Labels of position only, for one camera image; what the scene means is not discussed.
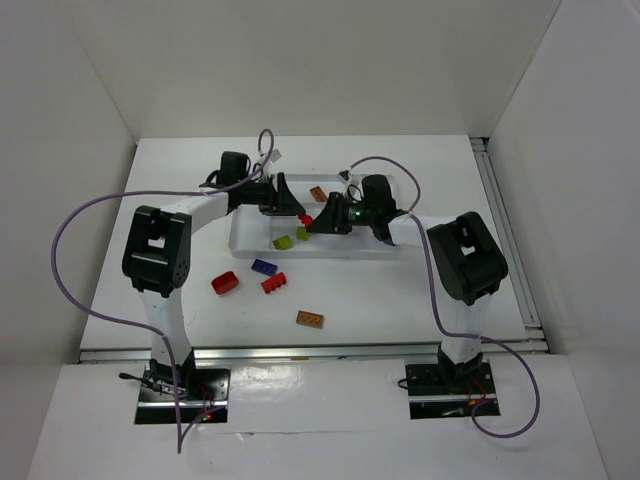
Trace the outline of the red and brown lego stack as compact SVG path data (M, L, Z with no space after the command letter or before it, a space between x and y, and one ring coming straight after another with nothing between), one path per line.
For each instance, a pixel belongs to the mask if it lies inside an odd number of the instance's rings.
M327 195L325 194L325 192L322 190L322 188L320 186L316 186L310 189L310 194L311 197L314 199L315 202L318 203L324 203L328 200Z

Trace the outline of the purple lego brick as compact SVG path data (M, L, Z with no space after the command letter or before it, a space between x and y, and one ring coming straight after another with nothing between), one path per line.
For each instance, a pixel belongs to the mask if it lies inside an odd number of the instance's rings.
M278 273L278 266L261 259L255 259L251 265L251 270L256 273L272 277Z

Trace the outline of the red ridged lego brick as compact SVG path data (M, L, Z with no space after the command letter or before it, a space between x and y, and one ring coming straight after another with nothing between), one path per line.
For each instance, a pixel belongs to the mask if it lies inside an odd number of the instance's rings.
M287 277L284 272L279 272L261 283L265 294L270 294L287 284Z

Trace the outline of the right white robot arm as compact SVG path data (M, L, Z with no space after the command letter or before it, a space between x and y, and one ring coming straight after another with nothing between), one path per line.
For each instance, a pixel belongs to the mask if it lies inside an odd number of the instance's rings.
M365 177L361 191L358 200L331 193L307 231L347 235L364 226L386 245L421 247L434 319L444 335L437 353L440 376L450 386L471 379L483 359L489 304L508 274L482 217L474 211L453 219L418 217L397 206L382 175Z

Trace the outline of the green lego brick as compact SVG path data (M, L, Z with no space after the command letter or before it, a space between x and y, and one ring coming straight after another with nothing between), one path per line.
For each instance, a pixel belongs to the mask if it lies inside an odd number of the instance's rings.
M272 240L273 248L280 251L289 250L294 247L294 242L288 235L283 235Z
M310 238L310 234L305 227L298 227L296 229L296 238L299 241L308 241Z

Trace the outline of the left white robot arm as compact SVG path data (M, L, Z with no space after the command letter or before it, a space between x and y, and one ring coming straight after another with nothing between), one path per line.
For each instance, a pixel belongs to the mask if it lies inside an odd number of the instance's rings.
M260 164L249 168L244 153L225 151L220 167L200 187L204 190L162 208L140 206L133 215L122 269L139 293L153 329L152 378L185 388L195 372L187 337L181 288L190 272L192 235L243 205L265 216L306 213L290 191L285 175L263 175Z

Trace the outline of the red rounded lego brick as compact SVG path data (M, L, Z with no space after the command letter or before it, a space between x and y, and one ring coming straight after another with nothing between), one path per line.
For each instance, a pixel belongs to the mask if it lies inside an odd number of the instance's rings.
M218 296L226 295L240 285L237 275L229 270L211 280L211 287Z

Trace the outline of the red cross lego brick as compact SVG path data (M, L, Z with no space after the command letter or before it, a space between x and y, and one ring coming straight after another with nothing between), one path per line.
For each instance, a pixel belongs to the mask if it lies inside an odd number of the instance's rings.
M314 221L314 219L311 216L306 214L298 215L297 218L305 228L309 227Z

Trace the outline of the brown lego plate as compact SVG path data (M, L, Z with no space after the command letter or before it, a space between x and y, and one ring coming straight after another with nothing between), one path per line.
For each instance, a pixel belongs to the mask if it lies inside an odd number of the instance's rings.
M322 329L324 326L324 316L300 310L296 316L296 323L309 328Z

